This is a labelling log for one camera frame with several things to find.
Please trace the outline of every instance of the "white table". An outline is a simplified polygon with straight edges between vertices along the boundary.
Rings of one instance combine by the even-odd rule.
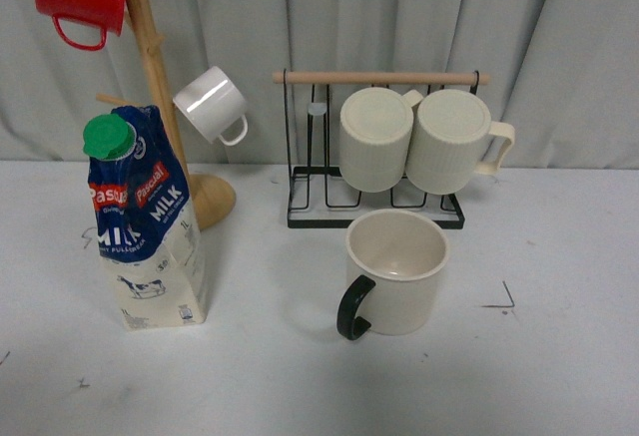
[[[238,193],[203,233],[208,320],[126,332],[87,165],[0,164],[0,434],[637,433],[637,172],[475,177],[426,326],[349,342],[345,230],[287,228],[285,166],[192,171]],[[515,307],[482,307],[502,281]]]

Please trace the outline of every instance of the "green cap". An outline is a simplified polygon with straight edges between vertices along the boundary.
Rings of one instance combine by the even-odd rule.
[[[114,160],[125,155],[134,144],[133,129],[116,114],[99,115],[84,128],[84,148],[89,157]]]

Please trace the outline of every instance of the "milk carton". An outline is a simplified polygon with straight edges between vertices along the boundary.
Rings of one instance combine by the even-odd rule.
[[[203,322],[200,230],[158,108],[114,109],[84,139],[100,256],[126,327]]]

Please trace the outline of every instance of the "cream mug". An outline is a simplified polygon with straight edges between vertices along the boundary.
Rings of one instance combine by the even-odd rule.
[[[480,160],[487,136],[504,139],[494,162]],[[515,129],[492,122],[486,104],[475,95],[452,89],[433,92],[417,109],[406,176],[424,192],[454,194],[473,173],[495,175],[514,143]]]
[[[173,103],[209,143],[220,139],[224,145],[236,145],[249,130],[245,116],[247,101],[219,67],[212,67],[187,85]],[[222,132],[237,119],[243,123],[240,134],[226,140]]]
[[[412,107],[423,97],[382,87],[359,90],[346,99],[339,116],[339,169],[362,192],[383,192],[403,176],[413,125]]]
[[[437,223],[407,210],[369,212],[348,227],[346,251],[339,334],[407,334],[426,323],[450,254]]]

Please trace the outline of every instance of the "wooden dowel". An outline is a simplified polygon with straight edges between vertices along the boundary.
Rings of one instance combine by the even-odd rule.
[[[162,43],[164,42],[164,34],[158,34],[153,38],[153,41],[151,42],[151,45],[149,46],[149,48],[147,49],[147,51],[153,55],[156,52],[158,52],[158,50],[160,50],[160,46],[162,45]]]
[[[273,72],[276,84],[284,83],[284,72]],[[418,72],[287,72],[288,84],[413,84],[413,85],[487,85],[490,75],[468,73]]]
[[[131,14],[133,32],[138,43],[149,91],[154,104],[160,109],[162,122],[171,147],[173,147],[173,151],[180,161],[185,175],[188,175],[187,160],[182,139],[180,138],[180,130],[173,106],[173,96],[169,89],[162,52],[159,47],[154,47],[160,37],[153,20],[151,3],[149,0],[127,0],[127,7]],[[150,49],[153,48],[155,48],[155,52],[150,52]]]
[[[128,100],[119,99],[118,97],[113,97],[112,95],[107,95],[107,94],[97,94],[96,100],[98,102],[102,102],[104,104],[110,104],[110,105],[119,105],[119,106],[132,105],[134,107],[144,107],[141,104],[136,104],[135,102],[129,102]]]

